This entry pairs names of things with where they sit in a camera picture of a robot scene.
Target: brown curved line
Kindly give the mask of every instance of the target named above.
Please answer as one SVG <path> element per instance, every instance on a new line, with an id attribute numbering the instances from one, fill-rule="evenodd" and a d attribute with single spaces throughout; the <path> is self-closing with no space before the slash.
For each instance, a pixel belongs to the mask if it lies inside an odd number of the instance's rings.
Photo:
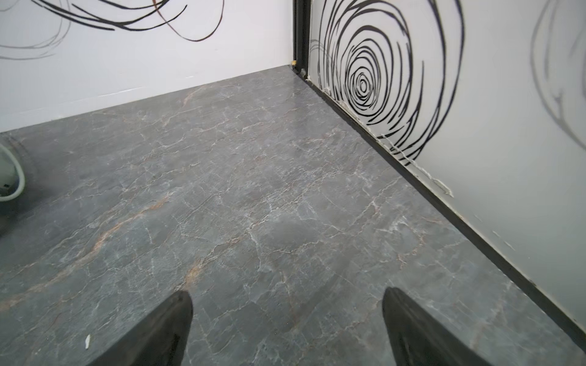
<path id="1" fill-rule="evenodd" d="M 200 38 L 200 39 L 190 39 L 187 37 L 183 37 L 179 32 L 177 32 L 177 30 L 175 30 L 175 28 L 173 28 L 173 26 L 171 25 L 171 23 L 167 22 L 167 20 L 165 19 L 165 17 L 163 16 L 163 14 L 161 14 L 161 12 L 159 11 L 159 8 L 157 6 L 156 0 L 152 0 L 153 6 L 156 9 L 157 14 L 159 14 L 159 16 L 161 17 L 161 19 L 163 19 L 163 21 L 165 22 L 165 24 L 167 24 L 169 26 L 169 28 L 171 28 L 171 30 L 173 32 L 175 32 L 176 35 L 178 35 L 179 37 L 188 40 L 190 42 L 201 42 L 203 40 L 208 39 L 209 37 L 211 37 L 214 33 L 216 33 L 216 30 L 218 29 L 218 27 L 220 26 L 220 23 L 222 22 L 222 17 L 224 16 L 224 4 L 225 4 L 225 0 L 222 0 L 222 12 L 220 13 L 220 20 L 218 20 L 218 24 L 216 25 L 216 27 L 214 28 L 214 30 L 208 34 L 207 36 L 205 36 L 204 38 Z"/>

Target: marble tile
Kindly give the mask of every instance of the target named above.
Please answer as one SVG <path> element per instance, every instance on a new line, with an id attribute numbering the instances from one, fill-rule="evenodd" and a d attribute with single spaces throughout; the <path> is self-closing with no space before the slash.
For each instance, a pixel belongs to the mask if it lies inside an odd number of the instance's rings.
<path id="1" fill-rule="evenodd" d="M 586 365 L 287 67 L 2 137 L 2 365 L 83 365 L 180 288 L 184 365 L 393 365 L 386 286 L 494 365 Z"/>

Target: black vertical post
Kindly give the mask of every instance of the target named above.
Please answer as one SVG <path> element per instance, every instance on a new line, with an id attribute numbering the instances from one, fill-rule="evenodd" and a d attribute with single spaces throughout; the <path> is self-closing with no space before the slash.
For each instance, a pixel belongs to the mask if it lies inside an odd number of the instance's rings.
<path id="1" fill-rule="evenodd" d="M 293 0 L 293 69 L 303 78 L 309 64 L 311 0 Z"/>

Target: black baseboard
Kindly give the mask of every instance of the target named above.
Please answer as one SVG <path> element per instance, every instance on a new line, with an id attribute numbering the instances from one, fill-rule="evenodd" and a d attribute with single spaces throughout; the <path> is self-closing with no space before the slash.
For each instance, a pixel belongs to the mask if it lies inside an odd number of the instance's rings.
<path id="1" fill-rule="evenodd" d="M 350 117 L 340 106 L 332 101 L 325 93 L 312 83 L 307 82 L 301 75 L 299 77 L 307 83 L 316 93 L 340 117 L 342 117 L 362 138 L 364 138 L 376 152 L 379 153 L 396 171 L 399 172 L 425 199 L 427 199 L 452 225 L 454 225 L 470 242 L 474 244 L 488 259 L 490 259 L 511 281 L 517 285 L 541 310 L 545 312 L 571 339 L 586 353 L 586 334 L 578 325 L 560 310 L 547 296 L 545 296 L 535 284 L 523 276 L 516 268 L 504 259 L 494 248 L 491 247 L 480 235 L 468 226 L 458 215 L 442 202 L 432 191 L 430 191 L 419 179 L 417 179 L 406 167 L 391 156 L 376 138 L 372 137 L 352 117 Z"/>

